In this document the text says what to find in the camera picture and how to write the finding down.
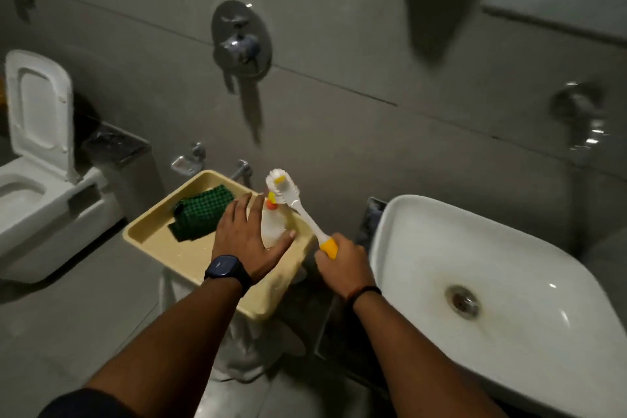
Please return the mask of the person's right hand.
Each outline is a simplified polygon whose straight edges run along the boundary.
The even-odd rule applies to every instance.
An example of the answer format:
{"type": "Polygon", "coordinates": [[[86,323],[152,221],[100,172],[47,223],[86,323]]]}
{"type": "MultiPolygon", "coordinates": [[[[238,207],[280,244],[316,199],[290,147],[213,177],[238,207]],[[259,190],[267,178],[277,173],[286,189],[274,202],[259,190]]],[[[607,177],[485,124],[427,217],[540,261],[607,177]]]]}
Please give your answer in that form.
{"type": "Polygon", "coordinates": [[[317,267],[325,284],[334,293],[346,301],[348,295],[355,289],[374,285],[376,282],[369,265],[368,257],[366,265],[354,265],[352,267],[317,267]]]}

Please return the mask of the person's left hand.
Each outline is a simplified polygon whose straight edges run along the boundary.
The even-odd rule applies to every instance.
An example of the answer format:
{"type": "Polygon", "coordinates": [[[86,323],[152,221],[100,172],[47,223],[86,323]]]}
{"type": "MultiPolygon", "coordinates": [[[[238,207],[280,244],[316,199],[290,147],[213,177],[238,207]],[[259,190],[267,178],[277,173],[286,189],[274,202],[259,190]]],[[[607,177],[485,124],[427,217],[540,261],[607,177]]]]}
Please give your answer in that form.
{"type": "Polygon", "coordinates": [[[215,233],[211,260],[221,255],[239,258],[253,280],[260,282],[274,267],[266,265],[261,220],[265,197],[247,193],[233,200],[224,212],[215,233]]]}

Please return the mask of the white bottle with orange cap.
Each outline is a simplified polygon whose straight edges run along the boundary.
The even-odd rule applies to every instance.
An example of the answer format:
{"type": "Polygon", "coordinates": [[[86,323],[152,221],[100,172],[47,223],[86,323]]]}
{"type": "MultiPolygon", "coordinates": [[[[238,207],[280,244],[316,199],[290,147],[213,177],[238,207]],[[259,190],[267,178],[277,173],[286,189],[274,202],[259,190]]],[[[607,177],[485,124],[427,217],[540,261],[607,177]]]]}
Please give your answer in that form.
{"type": "Polygon", "coordinates": [[[268,192],[262,209],[261,236],[266,249],[272,248],[285,231],[297,229],[293,211],[273,192],[268,192]]]}

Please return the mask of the white and yellow scrub brush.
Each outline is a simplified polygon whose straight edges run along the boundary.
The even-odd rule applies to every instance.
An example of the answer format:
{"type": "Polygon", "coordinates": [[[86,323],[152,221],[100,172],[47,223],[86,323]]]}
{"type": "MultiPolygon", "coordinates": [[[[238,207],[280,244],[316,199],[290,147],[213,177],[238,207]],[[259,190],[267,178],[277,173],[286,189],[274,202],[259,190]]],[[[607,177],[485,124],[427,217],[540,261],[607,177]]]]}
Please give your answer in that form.
{"type": "Polygon", "coordinates": [[[332,260],[335,260],[339,247],[309,215],[300,199],[300,190],[284,169],[272,169],[266,177],[268,198],[273,205],[282,207],[284,212],[293,210],[308,225],[318,240],[318,247],[332,260]]]}

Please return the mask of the person's left forearm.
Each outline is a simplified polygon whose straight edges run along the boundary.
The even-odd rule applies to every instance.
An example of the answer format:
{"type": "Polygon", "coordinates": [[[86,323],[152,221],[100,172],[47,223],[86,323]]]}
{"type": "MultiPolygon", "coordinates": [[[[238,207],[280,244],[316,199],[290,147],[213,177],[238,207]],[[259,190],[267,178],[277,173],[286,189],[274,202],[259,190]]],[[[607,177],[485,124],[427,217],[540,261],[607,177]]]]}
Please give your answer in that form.
{"type": "Polygon", "coordinates": [[[157,317],[85,387],[116,398],[142,418],[163,418],[176,402],[197,407],[236,306],[241,284],[209,279],[157,317]]]}

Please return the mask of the person's right forearm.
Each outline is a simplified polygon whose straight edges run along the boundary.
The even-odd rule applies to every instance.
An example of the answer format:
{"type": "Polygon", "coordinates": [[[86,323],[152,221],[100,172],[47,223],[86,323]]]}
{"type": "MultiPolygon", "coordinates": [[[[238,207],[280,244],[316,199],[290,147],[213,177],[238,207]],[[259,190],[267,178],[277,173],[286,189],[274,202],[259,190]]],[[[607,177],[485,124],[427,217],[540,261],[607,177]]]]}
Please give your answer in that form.
{"type": "Polygon", "coordinates": [[[386,380],[397,418],[506,418],[502,409],[380,295],[354,305],[386,380]]]}

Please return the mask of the black wristband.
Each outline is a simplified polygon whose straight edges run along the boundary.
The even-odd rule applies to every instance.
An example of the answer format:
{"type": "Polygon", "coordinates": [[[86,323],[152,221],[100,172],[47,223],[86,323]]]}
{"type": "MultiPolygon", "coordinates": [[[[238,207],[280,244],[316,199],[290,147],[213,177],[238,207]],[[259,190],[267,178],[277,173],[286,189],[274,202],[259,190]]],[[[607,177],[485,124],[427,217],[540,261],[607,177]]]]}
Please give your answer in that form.
{"type": "Polygon", "coordinates": [[[363,286],[360,288],[355,289],[353,292],[351,292],[347,299],[346,299],[346,309],[349,311],[353,311],[354,310],[354,305],[356,303],[356,301],[364,294],[366,293],[375,293],[377,295],[382,295],[382,291],[380,290],[379,287],[374,286],[374,285],[368,285],[368,286],[363,286]]]}

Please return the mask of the cream plastic tray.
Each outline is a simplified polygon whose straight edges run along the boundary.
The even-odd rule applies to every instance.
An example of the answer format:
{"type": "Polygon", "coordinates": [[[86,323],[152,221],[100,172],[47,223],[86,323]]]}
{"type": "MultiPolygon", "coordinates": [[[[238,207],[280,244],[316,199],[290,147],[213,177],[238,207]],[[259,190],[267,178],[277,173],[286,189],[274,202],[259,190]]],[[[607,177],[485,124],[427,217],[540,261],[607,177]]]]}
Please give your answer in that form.
{"type": "MultiPolygon", "coordinates": [[[[216,171],[206,169],[137,217],[125,228],[123,238],[144,254],[185,280],[199,286],[210,262],[215,233],[198,240],[178,242],[168,225],[173,222],[175,205],[182,199],[224,185],[236,198],[252,189],[216,171]]],[[[286,294],[298,268],[316,244],[308,225],[295,216],[297,236],[278,265],[239,301],[237,311],[248,319],[269,319],[286,294]]]]}

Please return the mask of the white plastic stool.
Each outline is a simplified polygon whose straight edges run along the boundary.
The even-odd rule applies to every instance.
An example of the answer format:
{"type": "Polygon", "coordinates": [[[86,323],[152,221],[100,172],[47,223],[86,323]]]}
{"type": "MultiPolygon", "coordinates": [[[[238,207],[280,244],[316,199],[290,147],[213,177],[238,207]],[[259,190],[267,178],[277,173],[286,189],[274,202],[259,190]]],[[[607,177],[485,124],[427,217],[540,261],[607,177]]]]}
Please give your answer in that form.
{"type": "MultiPolygon", "coordinates": [[[[299,263],[288,286],[298,284],[307,277],[302,263],[299,263]]],[[[195,289],[194,283],[165,267],[159,281],[160,313],[195,289]]],[[[302,357],[306,351],[302,339],[282,320],[252,319],[237,310],[219,345],[210,379],[216,382],[253,382],[284,355],[302,357]]]]}

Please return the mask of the chrome soap dish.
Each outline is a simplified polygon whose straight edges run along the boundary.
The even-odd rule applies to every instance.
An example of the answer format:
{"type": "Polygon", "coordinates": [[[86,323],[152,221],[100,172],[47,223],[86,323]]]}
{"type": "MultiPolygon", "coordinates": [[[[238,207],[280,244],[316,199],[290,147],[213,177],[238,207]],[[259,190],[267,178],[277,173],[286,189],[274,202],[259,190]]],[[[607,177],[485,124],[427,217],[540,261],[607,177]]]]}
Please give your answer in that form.
{"type": "Polygon", "coordinates": [[[170,163],[170,168],[182,176],[193,177],[205,170],[206,148],[201,142],[193,143],[187,153],[170,163]]]}

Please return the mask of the chrome shower mixer valve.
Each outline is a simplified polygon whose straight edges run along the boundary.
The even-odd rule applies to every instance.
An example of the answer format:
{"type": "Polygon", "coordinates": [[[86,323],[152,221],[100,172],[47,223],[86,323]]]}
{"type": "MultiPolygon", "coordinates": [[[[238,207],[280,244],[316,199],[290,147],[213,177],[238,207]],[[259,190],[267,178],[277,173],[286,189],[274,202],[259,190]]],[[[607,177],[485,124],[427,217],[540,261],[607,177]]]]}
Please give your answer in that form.
{"type": "Polygon", "coordinates": [[[237,79],[261,79],[270,69],[273,46],[269,31],[251,3],[226,0],[211,21],[214,60],[237,79]]]}

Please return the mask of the white toilet bowl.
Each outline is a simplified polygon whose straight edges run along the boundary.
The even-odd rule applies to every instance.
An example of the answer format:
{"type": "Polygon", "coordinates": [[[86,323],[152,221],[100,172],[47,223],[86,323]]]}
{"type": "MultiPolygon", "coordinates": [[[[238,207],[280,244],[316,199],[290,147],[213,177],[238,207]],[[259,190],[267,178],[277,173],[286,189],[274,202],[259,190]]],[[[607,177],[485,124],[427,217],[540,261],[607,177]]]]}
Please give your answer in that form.
{"type": "Polygon", "coordinates": [[[0,167],[0,280],[39,282],[124,213],[96,167],[72,183],[25,157],[0,167]]]}

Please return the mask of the dark sleeve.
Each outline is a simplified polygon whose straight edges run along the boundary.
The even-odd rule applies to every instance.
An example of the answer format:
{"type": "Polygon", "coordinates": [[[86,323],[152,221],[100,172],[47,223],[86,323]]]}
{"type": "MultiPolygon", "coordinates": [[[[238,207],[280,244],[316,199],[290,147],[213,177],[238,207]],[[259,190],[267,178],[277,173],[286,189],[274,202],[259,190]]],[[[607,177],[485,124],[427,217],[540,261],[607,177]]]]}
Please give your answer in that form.
{"type": "Polygon", "coordinates": [[[119,399],[82,388],[52,400],[37,418],[143,418],[119,399]]]}

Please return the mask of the white toilet seat lid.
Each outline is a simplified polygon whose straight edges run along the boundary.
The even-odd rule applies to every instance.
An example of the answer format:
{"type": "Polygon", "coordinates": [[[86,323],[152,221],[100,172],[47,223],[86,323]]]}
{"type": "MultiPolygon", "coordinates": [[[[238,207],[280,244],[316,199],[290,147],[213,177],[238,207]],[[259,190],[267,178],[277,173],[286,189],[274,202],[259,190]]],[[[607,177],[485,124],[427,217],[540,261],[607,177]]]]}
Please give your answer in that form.
{"type": "Polygon", "coordinates": [[[9,51],[4,67],[13,152],[77,184],[70,75],[54,60],[26,50],[9,51]]]}

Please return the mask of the chrome wall tap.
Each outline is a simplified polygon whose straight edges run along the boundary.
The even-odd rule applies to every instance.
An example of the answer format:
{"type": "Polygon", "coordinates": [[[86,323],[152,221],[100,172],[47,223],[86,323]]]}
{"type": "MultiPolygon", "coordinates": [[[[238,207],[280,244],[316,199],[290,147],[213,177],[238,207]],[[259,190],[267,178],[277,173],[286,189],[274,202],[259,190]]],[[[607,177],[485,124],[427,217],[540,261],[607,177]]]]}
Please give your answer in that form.
{"type": "Polygon", "coordinates": [[[592,149],[607,136],[604,97],[594,81],[567,82],[551,97],[551,116],[566,126],[569,150],[592,149]]]}

